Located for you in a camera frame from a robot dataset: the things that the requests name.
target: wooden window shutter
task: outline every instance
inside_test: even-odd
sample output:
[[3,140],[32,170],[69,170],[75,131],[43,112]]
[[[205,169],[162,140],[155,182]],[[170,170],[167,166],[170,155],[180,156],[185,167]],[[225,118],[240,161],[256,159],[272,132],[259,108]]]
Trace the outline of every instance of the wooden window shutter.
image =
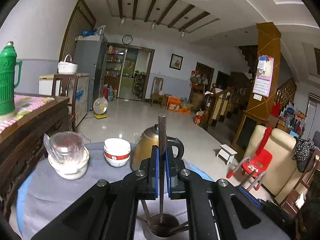
[[68,54],[73,57],[76,49],[75,38],[81,35],[82,31],[92,31],[95,24],[96,19],[84,0],[78,0],[64,33],[59,61],[64,60],[65,56]]

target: wooden pillar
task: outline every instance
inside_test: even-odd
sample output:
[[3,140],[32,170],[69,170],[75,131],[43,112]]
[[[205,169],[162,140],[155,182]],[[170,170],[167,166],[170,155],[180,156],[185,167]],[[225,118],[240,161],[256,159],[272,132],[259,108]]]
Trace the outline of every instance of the wooden pillar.
[[276,96],[280,56],[281,56],[281,33],[274,25],[273,22],[258,23],[258,56],[268,55],[274,58],[273,73],[269,97],[262,97],[262,100],[256,100],[251,93],[247,110],[244,111],[241,123],[239,125],[236,136],[232,142],[232,147],[238,154],[237,160],[243,158],[246,147],[248,146],[249,139],[253,133],[254,127],[257,124],[265,125],[269,119],[273,101]]

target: refrigerator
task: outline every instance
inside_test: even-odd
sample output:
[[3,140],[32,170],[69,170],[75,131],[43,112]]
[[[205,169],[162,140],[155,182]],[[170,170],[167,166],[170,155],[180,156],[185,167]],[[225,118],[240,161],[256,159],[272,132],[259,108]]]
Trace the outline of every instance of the refrigerator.
[[78,64],[79,73],[89,74],[88,110],[101,97],[106,75],[107,39],[103,35],[89,36],[90,40],[78,40],[72,62]]

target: silver bolt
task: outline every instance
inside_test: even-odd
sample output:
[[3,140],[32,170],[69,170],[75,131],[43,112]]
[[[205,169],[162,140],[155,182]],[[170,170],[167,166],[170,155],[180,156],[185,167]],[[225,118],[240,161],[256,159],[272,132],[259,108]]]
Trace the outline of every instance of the silver bolt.
[[188,169],[182,169],[181,171],[180,171],[180,174],[182,175],[182,176],[188,176],[188,175],[190,175],[190,171],[188,170]]
[[218,180],[218,184],[221,186],[221,187],[225,187],[226,185],[228,185],[228,181],[226,179],[219,179]]
[[142,176],[144,176],[144,174],[146,174],[146,172],[144,170],[137,170],[135,173],[138,177],[142,177]]
[[98,187],[103,187],[103,186],[105,186],[105,185],[107,185],[107,181],[105,180],[105,179],[99,179],[98,181],[97,181],[97,186]]

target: gold electric kettle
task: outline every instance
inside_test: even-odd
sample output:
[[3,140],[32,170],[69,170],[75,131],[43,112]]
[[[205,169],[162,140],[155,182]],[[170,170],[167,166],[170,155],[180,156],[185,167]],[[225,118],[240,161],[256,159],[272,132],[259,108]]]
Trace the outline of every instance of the gold electric kettle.
[[[140,168],[142,160],[151,157],[151,150],[153,145],[159,146],[159,126],[155,124],[146,129],[141,136],[135,134],[136,148],[131,157],[131,169],[136,171]],[[184,153],[183,143],[177,139],[167,136],[167,147],[175,146],[178,148],[177,158],[181,159]]]

